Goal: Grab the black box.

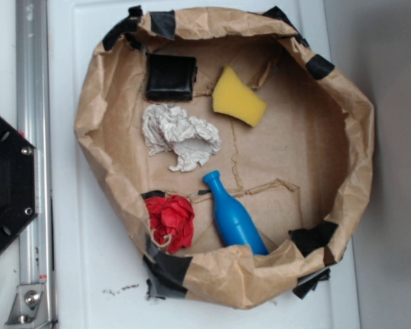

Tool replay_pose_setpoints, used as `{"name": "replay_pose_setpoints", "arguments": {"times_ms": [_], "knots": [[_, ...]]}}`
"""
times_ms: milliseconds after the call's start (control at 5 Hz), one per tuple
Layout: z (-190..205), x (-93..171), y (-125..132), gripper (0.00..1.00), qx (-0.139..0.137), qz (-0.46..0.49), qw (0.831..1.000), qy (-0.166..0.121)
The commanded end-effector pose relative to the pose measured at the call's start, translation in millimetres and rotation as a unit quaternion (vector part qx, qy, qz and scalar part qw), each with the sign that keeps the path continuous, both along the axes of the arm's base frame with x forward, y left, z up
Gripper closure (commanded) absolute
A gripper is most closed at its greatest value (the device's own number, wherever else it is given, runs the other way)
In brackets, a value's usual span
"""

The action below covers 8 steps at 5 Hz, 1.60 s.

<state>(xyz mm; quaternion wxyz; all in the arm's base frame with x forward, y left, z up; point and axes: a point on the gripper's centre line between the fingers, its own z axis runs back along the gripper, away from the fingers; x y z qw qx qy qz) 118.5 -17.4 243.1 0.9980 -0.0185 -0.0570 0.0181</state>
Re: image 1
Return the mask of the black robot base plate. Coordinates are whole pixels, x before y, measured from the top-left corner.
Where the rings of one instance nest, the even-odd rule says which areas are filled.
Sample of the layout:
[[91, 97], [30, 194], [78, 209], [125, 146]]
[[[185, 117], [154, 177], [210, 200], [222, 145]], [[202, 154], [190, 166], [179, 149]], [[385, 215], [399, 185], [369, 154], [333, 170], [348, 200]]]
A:
[[0, 116], [0, 255], [37, 215], [36, 148]]

